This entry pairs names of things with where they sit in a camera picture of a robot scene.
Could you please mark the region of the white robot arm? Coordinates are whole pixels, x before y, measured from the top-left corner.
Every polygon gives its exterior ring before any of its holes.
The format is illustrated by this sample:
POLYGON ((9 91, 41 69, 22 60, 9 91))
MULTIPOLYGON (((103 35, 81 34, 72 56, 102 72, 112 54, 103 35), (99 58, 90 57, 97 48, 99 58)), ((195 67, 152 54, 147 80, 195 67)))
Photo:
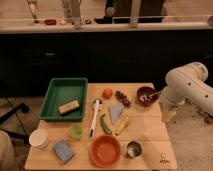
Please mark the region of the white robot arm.
POLYGON ((162 121, 169 122, 188 99, 207 113, 204 121, 213 124, 213 87, 205 83, 207 78, 208 69, 200 62, 170 70, 165 77, 166 87, 159 98, 162 121))

